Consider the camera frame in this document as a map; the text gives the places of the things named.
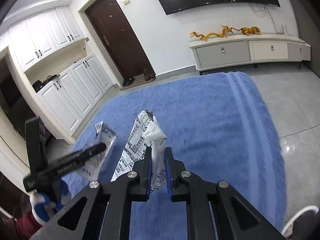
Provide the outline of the dark red sleeve forearm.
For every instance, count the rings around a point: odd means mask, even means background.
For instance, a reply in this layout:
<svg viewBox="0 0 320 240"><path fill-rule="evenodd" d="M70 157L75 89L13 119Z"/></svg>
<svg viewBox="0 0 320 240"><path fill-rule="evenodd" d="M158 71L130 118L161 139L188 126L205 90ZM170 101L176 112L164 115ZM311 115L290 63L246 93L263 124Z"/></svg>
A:
<svg viewBox="0 0 320 240"><path fill-rule="evenodd" d="M1 239L29 239L42 225L33 215L33 200L30 197L31 209L19 219L1 217Z"/></svg>

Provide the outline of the blue white gloved left hand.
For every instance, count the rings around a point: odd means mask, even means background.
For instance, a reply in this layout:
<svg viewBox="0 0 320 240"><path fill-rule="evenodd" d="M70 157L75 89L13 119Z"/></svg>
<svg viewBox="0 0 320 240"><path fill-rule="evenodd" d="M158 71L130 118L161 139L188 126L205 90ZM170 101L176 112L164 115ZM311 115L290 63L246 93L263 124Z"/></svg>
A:
<svg viewBox="0 0 320 240"><path fill-rule="evenodd" d="M45 193L34 192L30 195L31 211L35 220L44 225L58 213L70 200L71 193L65 181L61 180L60 196L53 202Z"/></svg>

